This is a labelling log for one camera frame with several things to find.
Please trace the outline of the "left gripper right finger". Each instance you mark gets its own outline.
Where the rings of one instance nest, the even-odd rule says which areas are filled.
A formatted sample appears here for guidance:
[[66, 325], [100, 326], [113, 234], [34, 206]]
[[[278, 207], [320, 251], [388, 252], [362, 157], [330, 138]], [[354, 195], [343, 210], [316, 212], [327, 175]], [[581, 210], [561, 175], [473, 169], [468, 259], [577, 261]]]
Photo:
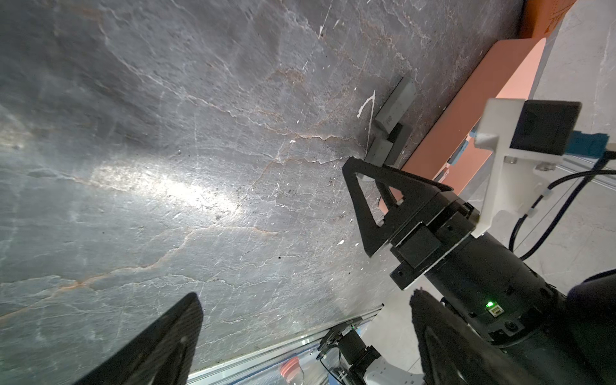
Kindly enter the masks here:
[[430, 293], [410, 298], [412, 323], [427, 384], [539, 384]]

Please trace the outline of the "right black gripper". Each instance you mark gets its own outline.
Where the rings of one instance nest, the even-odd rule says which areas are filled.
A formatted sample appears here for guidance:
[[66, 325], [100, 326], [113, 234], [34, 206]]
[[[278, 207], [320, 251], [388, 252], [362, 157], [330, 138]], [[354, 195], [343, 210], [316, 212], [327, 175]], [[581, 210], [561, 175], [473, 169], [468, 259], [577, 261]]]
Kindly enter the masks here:
[[[478, 287], [470, 273], [477, 264], [468, 261], [477, 208], [457, 197], [452, 187], [397, 168], [351, 157], [342, 171], [364, 251], [372, 257], [391, 245], [399, 266], [390, 277], [401, 290], [423, 275], [439, 290]], [[393, 202], [385, 213], [377, 203], [378, 190], [372, 189], [377, 183], [400, 192], [402, 203]]]

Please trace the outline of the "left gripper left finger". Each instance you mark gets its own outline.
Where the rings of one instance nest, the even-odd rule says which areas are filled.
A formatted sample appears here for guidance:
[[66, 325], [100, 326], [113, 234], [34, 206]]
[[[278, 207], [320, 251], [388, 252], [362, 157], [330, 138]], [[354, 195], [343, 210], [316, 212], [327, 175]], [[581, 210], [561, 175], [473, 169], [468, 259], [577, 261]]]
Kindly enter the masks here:
[[196, 293], [184, 296], [78, 384], [186, 384], [203, 322]]

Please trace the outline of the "pink storage tray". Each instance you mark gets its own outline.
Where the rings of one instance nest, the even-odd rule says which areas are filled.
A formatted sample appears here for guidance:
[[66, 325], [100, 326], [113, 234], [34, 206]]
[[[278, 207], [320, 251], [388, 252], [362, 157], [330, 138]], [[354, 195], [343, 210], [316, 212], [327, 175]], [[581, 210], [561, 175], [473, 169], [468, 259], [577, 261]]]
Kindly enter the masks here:
[[496, 42], [401, 169], [433, 181], [443, 174], [461, 193], [491, 155], [468, 134], [489, 99], [529, 98], [545, 45], [545, 38]]

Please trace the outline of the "dark grey eraser pile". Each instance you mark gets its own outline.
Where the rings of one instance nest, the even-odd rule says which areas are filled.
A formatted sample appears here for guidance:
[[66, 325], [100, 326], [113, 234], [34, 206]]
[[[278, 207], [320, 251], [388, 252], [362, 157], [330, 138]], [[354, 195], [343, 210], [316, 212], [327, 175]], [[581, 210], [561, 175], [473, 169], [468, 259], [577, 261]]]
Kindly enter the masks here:
[[388, 156], [384, 162], [387, 166], [395, 166], [397, 160], [403, 151], [409, 136], [411, 135], [412, 128], [409, 125], [403, 125], [397, 123], [388, 136], [388, 141], [392, 143], [392, 147]]

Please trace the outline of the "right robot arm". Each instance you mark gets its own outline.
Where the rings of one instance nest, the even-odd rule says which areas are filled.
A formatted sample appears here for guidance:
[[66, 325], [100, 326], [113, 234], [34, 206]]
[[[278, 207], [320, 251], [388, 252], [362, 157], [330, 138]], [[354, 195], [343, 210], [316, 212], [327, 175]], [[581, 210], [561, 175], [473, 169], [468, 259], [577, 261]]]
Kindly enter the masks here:
[[368, 255], [388, 246], [401, 289], [417, 290], [412, 322], [427, 384], [612, 384], [615, 273], [567, 294], [489, 234], [447, 185], [350, 158], [343, 176]]

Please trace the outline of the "pink round cap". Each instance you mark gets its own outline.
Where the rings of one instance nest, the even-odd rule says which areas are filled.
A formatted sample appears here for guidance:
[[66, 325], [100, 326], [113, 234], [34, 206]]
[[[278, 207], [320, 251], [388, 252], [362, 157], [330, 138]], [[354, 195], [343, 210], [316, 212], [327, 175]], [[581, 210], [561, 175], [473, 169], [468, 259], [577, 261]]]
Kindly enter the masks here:
[[295, 356], [282, 364], [280, 368], [281, 377], [288, 385], [303, 385], [304, 371], [301, 368], [299, 357]]

